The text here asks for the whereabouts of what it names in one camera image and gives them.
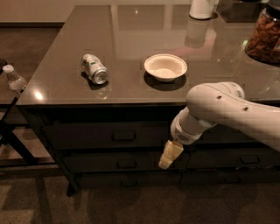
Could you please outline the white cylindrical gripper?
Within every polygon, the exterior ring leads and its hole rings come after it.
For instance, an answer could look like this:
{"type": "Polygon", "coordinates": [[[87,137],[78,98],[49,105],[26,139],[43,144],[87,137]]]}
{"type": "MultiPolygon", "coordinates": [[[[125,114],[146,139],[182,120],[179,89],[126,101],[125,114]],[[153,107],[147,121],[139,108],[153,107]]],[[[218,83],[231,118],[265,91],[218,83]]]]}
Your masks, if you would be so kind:
{"type": "Polygon", "coordinates": [[[206,130],[214,126],[216,126],[215,122],[199,119],[192,115],[188,107],[182,109],[171,123],[171,137],[174,141],[166,142],[158,166],[168,169],[183,152],[183,145],[193,144],[206,130]]]}

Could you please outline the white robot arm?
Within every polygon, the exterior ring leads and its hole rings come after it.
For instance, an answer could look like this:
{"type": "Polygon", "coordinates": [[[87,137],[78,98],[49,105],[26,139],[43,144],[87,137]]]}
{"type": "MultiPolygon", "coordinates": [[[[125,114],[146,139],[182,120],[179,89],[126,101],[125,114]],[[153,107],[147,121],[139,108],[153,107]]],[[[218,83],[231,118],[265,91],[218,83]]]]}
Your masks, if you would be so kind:
{"type": "Polygon", "coordinates": [[[247,101],[234,82],[202,83],[189,90],[186,107],[174,117],[158,166],[169,168],[186,145],[218,124],[280,151],[280,108],[247,101]]]}

